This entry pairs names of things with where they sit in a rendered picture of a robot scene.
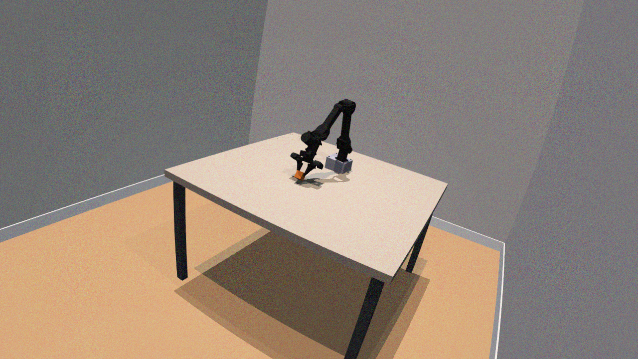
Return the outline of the orange block with dark square face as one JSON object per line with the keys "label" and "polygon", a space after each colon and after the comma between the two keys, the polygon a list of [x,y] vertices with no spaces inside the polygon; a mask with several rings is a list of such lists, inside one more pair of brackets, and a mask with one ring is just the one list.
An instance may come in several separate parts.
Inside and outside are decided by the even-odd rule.
{"label": "orange block with dark square face", "polygon": [[301,181],[304,181],[305,177],[303,175],[304,175],[304,172],[297,170],[296,175],[294,177]]}

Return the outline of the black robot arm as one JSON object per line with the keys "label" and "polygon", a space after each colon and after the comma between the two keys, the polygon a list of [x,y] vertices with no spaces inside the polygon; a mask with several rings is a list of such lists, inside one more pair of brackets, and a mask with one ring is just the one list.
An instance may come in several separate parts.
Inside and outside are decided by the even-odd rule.
{"label": "black robot arm", "polygon": [[[308,131],[301,135],[301,141],[317,151],[319,146],[322,145],[321,140],[324,141],[328,138],[333,123],[337,120],[337,117],[340,115],[340,113],[343,112],[341,136],[337,139],[336,142],[339,152],[335,159],[341,162],[348,161],[348,153],[351,153],[353,150],[349,140],[349,125],[351,122],[351,116],[353,112],[355,112],[355,107],[355,102],[348,99],[339,101],[333,106],[333,109],[326,120],[321,125],[319,125],[316,130],[312,132]],[[313,159],[313,152],[300,150],[299,156]]]}

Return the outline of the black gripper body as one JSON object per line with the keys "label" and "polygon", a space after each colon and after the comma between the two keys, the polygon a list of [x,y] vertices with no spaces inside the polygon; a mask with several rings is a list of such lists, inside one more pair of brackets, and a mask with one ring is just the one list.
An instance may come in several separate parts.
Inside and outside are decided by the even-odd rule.
{"label": "black gripper body", "polygon": [[[306,150],[306,152],[312,151],[313,152],[313,158],[315,157],[315,155],[317,155],[317,153],[316,153],[317,151],[315,149],[309,147],[309,146],[305,150]],[[323,164],[321,162],[313,161],[313,159],[310,159],[310,158],[301,157],[301,156],[299,156],[298,153],[294,153],[293,152],[293,153],[290,154],[290,157],[292,157],[294,160],[297,159],[297,160],[299,160],[301,162],[302,161],[308,162],[308,163],[312,164],[315,168],[317,166],[317,168],[319,168],[320,170],[322,170],[322,168],[323,168]]]}

